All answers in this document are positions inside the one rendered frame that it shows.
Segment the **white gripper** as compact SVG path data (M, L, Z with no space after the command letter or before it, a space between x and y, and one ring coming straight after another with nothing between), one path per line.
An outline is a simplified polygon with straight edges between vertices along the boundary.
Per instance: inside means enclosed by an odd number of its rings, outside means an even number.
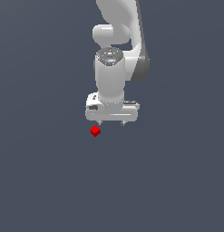
M121 126L126 122L136 121L140 104L136 101L117 101L107 103L98 97L97 92L90 93L86 100L85 117L88 121L120 121Z

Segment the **red cube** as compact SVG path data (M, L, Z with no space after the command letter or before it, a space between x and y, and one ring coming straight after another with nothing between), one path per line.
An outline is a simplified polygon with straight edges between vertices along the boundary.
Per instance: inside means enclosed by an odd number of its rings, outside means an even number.
M101 133L101 130L96 125L90 128L90 131L94 137L97 137Z

